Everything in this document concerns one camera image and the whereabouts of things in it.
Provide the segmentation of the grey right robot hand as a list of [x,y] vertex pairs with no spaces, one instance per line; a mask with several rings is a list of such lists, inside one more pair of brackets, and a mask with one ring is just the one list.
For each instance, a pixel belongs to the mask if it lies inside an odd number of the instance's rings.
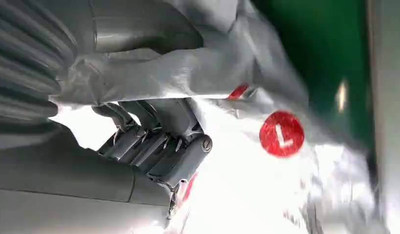
[[0,0],[0,234],[162,233],[169,189],[81,147],[50,97],[79,56],[202,45],[161,0]]

